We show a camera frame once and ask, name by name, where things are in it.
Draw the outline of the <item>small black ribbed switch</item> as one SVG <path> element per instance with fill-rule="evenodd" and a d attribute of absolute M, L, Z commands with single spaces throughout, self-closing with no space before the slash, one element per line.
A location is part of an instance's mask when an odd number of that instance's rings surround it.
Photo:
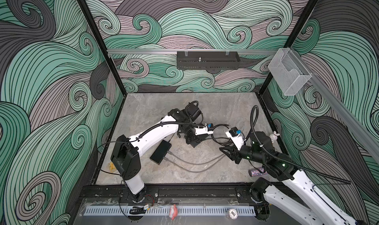
<path fill-rule="evenodd" d="M 171 149 L 172 145 L 170 142 L 162 140 L 156 150 L 150 157 L 150 160 L 157 165 L 160 165 L 167 155 L 168 151 Z"/>

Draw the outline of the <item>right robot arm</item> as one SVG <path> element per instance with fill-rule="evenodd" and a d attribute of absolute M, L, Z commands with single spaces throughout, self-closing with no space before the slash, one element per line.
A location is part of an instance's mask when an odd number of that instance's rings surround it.
<path fill-rule="evenodd" d="M 270 176 L 282 182 L 294 192 L 302 202 L 286 195 L 273 183 L 264 178 L 258 178 L 250 187 L 249 194 L 254 202 L 265 202 L 279 208 L 302 225 L 363 225 L 362 220 L 356 220 L 339 208 L 329 199 L 307 176 L 308 172 L 319 172 L 297 165 L 293 160 L 277 152 L 272 139 L 264 132 L 257 132 L 255 124 L 258 120 L 258 106 L 253 106 L 250 113 L 251 145 L 246 144 L 244 134 L 236 127 L 226 132 L 232 145 L 221 147 L 230 160 L 239 164 L 245 159 L 262 164 Z"/>

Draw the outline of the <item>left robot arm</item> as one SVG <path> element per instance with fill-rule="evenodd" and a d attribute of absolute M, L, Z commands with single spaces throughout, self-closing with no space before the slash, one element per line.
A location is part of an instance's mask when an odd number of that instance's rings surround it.
<path fill-rule="evenodd" d="M 145 131 L 126 137 L 117 138 L 111 154 L 122 182 L 126 184 L 136 200 L 141 200 L 146 194 L 146 187 L 141 178 L 141 156 L 152 146 L 163 143 L 167 136 L 176 133 L 183 134 L 188 145 L 196 147 L 208 135 L 213 134 L 214 124 L 195 123 L 198 117 L 203 117 L 198 107 L 198 101 L 190 102 L 183 110 L 173 109 L 157 124 Z"/>

